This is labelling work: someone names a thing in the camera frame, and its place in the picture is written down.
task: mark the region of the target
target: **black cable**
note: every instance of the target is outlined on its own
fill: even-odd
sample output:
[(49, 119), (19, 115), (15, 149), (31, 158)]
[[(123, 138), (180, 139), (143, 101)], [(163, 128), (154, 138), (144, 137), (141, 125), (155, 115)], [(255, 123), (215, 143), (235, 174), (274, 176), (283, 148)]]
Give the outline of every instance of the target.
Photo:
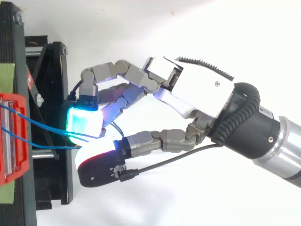
[(223, 72), (222, 70), (218, 69), (216, 66), (211, 65), (203, 60), (195, 60), (195, 59), (190, 59), (190, 58), (185, 58), (185, 57), (179, 57), (177, 60), (179, 60), (180, 62), (184, 62), (184, 63), (189, 63), (189, 64), (200, 65), (200, 66), (206, 67), (230, 81), (233, 81), (233, 79), (234, 79), (234, 77), (232, 77), (231, 75), (227, 74), (226, 72)]
[(259, 92), (254, 86), (244, 82), (235, 83), (234, 85), (235, 92), (246, 96), (246, 103), (218, 124), (212, 134), (211, 141), (219, 146), (223, 146), (229, 136), (258, 111), (260, 104)]
[(73, 88), (73, 90), (70, 92), (70, 94), (67, 96), (67, 100), (76, 100), (76, 90), (79, 88), (79, 86), (83, 83), (82, 80), (80, 80), (75, 87)]
[(171, 163), (173, 161), (177, 161), (179, 159), (182, 159), (182, 158), (184, 158), (184, 157), (186, 157), (188, 155), (191, 155), (191, 154), (194, 154), (196, 152), (203, 151), (203, 150), (206, 150), (206, 149), (209, 149), (209, 148), (214, 148), (214, 147), (219, 147), (219, 146), (216, 145), (216, 144), (214, 144), (214, 145), (206, 145), (206, 146), (203, 146), (203, 147), (198, 147), (196, 149), (193, 149), (192, 151), (189, 151), (189, 152), (186, 152), (184, 154), (178, 155), (178, 156), (176, 156), (174, 158), (167, 159), (165, 161), (156, 163), (154, 165), (151, 165), (151, 166), (139, 169), (139, 173), (143, 173), (143, 172), (146, 172), (146, 171), (149, 171), (149, 170), (153, 170), (153, 169), (155, 169), (157, 167), (164, 166), (164, 165), (169, 164), (169, 163)]
[(115, 122), (111, 122), (111, 125), (121, 134), (122, 137), (124, 137), (122, 129)]
[(176, 156), (174, 158), (171, 158), (171, 159), (168, 159), (168, 160), (156, 163), (154, 165), (151, 165), (151, 166), (148, 166), (148, 167), (145, 167), (145, 168), (142, 168), (142, 169), (127, 169), (127, 170), (123, 170), (123, 171), (120, 172), (119, 180), (121, 182), (123, 182), (123, 181), (126, 181), (126, 180), (133, 179), (134, 177), (138, 176), (140, 173), (143, 173), (143, 172), (146, 172), (146, 171), (149, 171), (149, 170), (153, 170), (153, 169), (155, 169), (157, 167), (164, 166), (164, 165), (169, 164), (169, 163), (171, 163), (173, 161), (182, 159), (182, 158), (184, 158), (184, 157), (186, 157), (188, 155), (191, 155), (191, 154), (194, 154), (196, 152), (203, 151), (203, 150), (206, 150), (206, 149), (209, 149), (209, 148), (213, 148), (213, 147), (219, 147), (219, 146), (216, 145), (216, 144), (214, 144), (214, 145), (206, 145), (206, 146), (196, 148), (196, 149), (194, 149), (192, 151), (186, 152), (186, 153), (178, 155), (178, 156)]

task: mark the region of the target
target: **screw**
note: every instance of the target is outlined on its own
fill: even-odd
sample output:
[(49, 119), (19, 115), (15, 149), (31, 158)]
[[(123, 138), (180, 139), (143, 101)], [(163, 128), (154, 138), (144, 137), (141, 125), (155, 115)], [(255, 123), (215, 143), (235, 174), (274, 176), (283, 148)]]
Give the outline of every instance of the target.
[(23, 20), (22, 20), (22, 11), (17, 11), (15, 16), (14, 16), (14, 21), (19, 24), (19, 25), (23, 25)]
[(63, 54), (66, 56), (68, 55), (68, 48), (65, 46), (63, 47)]
[(274, 141), (274, 138), (273, 138), (273, 137), (269, 137), (269, 138), (268, 138), (268, 141), (269, 141), (270, 143), (272, 143), (272, 142)]
[(44, 98), (42, 98), (40, 93), (36, 96), (36, 103), (38, 107), (41, 107), (42, 103), (44, 103)]

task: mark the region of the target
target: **black bracket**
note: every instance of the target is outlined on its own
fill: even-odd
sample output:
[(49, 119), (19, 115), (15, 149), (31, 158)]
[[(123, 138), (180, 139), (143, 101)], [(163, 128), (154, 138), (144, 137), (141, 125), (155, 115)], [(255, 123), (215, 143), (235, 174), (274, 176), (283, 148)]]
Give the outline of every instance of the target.
[[(68, 95), (66, 47), (47, 43), (46, 36), (25, 38), (26, 47), (38, 47), (37, 55), (26, 55), (31, 118), (54, 128), (61, 127), (61, 108)], [(37, 95), (44, 102), (37, 103)], [(66, 146), (61, 136), (32, 125), (32, 141), (41, 145)], [(69, 204), (73, 200), (70, 150), (51, 150), (53, 157), (33, 159), (37, 210), (51, 209), (51, 200)]]

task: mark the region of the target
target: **white wall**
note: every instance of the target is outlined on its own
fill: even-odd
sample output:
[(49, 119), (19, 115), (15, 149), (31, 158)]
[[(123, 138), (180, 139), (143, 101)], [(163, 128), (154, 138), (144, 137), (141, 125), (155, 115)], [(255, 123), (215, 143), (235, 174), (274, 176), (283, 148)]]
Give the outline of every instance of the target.
[[(69, 48), (69, 89), (84, 68), (100, 63), (126, 59), (143, 66), (156, 55), (201, 58), (235, 76), (235, 82), (253, 84), (261, 105), (301, 124), (299, 0), (14, 3), (25, 10), (26, 35), (47, 34), (50, 42), (62, 41)], [(125, 135), (187, 125), (151, 96), (116, 123)], [(118, 134), (109, 128), (108, 136)], [(172, 156), (156, 151), (127, 165), (141, 168)], [(52, 210), (38, 211), (39, 226), (301, 225), (301, 189), (226, 148), (195, 154), (124, 183), (84, 188), (76, 171), (73, 177), (73, 202), (53, 202)]]

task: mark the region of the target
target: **green tape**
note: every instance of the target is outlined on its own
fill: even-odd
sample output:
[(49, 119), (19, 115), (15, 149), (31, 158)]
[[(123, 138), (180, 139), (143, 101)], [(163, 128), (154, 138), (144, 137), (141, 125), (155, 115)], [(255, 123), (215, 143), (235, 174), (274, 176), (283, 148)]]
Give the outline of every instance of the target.
[[(0, 93), (13, 93), (15, 64), (0, 64)], [(15, 181), (0, 186), (0, 204), (13, 204)]]
[(14, 204), (15, 181), (0, 186), (0, 204)]
[(15, 64), (0, 64), (0, 93), (13, 93)]

